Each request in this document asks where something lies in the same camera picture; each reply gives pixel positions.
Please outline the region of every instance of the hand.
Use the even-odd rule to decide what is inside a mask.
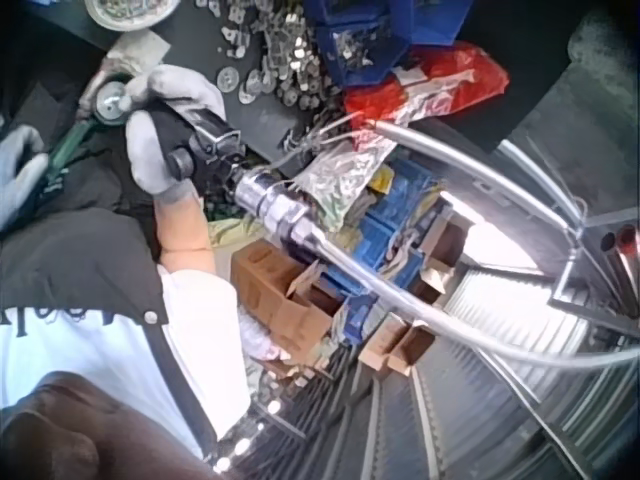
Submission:
[[[49,165],[49,156],[40,153],[16,172],[18,162],[24,154],[39,153],[43,148],[38,131],[27,126],[18,127],[0,143],[0,232],[33,192]]]
[[[125,111],[144,108],[154,98],[160,98],[171,100],[177,113],[185,118],[188,118],[189,110],[202,108],[225,118],[220,90],[193,70],[161,65],[149,74],[133,79],[127,85],[126,93],[120,102]],[[134,112],[129,118],[127,151],[133,178],[145,192],[156,196],[179,184],[167,169],[156,126],[144,110]]]

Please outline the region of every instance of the bag of parts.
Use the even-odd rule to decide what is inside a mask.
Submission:
[[[354,130],[366,120],[387,120],[398,125],[425,117],[448,115],[504,93],[507,72],[484,50],[465,42],[451,47],[414,47],[414,68],[396,68],[395,75],[376,87],[347,91],[349,113],[362,112],[352,120]],[[380,148],[382,139],[373,132],[356,136],[356,149]]]

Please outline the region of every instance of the green handle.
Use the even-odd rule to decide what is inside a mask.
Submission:
[[[82,141],[96,125],[97,121],[92,118],[82,120],[71,127],[71,130],[67,132],[49,157],[47,183],[53,182],[62,169],[68,165]]]

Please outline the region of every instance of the metal pipe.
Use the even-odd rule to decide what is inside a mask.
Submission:
[[[550,355],[530,352],[514,345],[505,344],[495,337],[425,304],[405,290],[384,280],[373,270],[360,265],[340,247],[333,245],[317,228],[308,230],[304,245],[347,272],[365,287],[377,293],[383,300],[391,302],[400,310],[418,319],[414,321],[414,326],[429,328],[472,348],[481,348],[505,358],[532,365],[573,370],[611,367],[635,361],[640,355],[640,348],[602,354]]]
[[[516,185],[511,180],[503,177],[495,170],[478,162],[466,153],[428,135],[382,120],[376,121],[375,124],[373,124],[373,130],[389,140],[393,140],[407,148],[434,157],[441,162],[458,167],[469,175],[481,179],[488,185],[498,187],[511,200],[532,215],[535,215],[560,230],[569,231],[575,236],[575,230],[568,225],[564,218],[551,208],[519,185]]]
[[[562,270],[562,273],[558,277],[558,280],[556,281],[556,284],[553,287],[551,298],[555,298],[558,300],[561,299],[562,292],[564,292],[564,289],[566,288],[567,283],[569,283],[569,278],[571,278],[571,272],[573,271],[573,268],[575,267],[576,262],[578,261],[579,255],[580,255],[580,250],[577,248],[572,248],[569,251],[569,260],[567,260],[567,263],[565,264],[564,269]]]
[[[618,250],[616,249],[616,236],[609,232],[600,241],[600,250],[605,255],[607,263],[611,267],[613,274],[617,280],[620,297],[622,298],[623,313],[632,318],[638,318],[640,314],[640,305],[638,297],[634,293],[632,281],[628,272],[625,270],[624,264]]]
[[[498,150],[514,161],[522,170],[524,170],[545,192],[556,202],[562,211],[569,217],[571,223],[577,227],[582,223],[582,212],[560,186],[555,183],[547,173],[534,162],[531,157],[516,147],[509,140],[503,140],[498,145]]]
[[[631,287],[636,301],[640,296],[638,284],[640,283],[640,269],[638,268],[638,231],[633,225],[623,226],[616,235],[616,250],[620,256],[622,266],[631,281]]]

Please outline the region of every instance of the blue storage box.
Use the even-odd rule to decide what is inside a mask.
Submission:
[[[336,85],[340,87],[379,85],[400,61],[409,49],[409,42],[396,34],[392,34],[389,38],[380,39],[369,50],[368,56],[373,65],[367,65],[355,71],[347,68],[344,59],[338,52],[334,35],[344,32],[374,30],[381,28],[386,21],[385,18],[380,18],[371,22],[316,28],[318,48],[324,57],[329,75]]]
[[[364,340],[362,338],[362,327],[377,299],[378,297],[375,295],[365,295],[353,297],[347,301],[349,311],[343,333],[351,345],[358,346]]]
[[[377,269],[384,261],[392,232],[369,217],[363,218],[358,228],[363,238],[352,256],[361,265]],[[364,295],[368,292],[360,282],[334,265],[329,266],[326,275],[336,287],[348,295]]]
[[[372,206],[367,215],[397,232],[422,201],[432,175],[422,165],[404,157],[397,157],[388,165],[395,172],[391,191]]]
[[[389,0],[391,28],[414,45],[451,45],[473,0],[440,0],[416,5],[416,0]]]
[[[385,0],[352,0],[337,5],[335,0],[304,0],[304,13],[322,25],[371,22],[387,9]]]
[[[420,272],[424,263],[424,253],[416,250],[409,250],[409,260],[400,273],[393,279],[393,283],[398,287],[406,290],[411,285],[411,281]]]

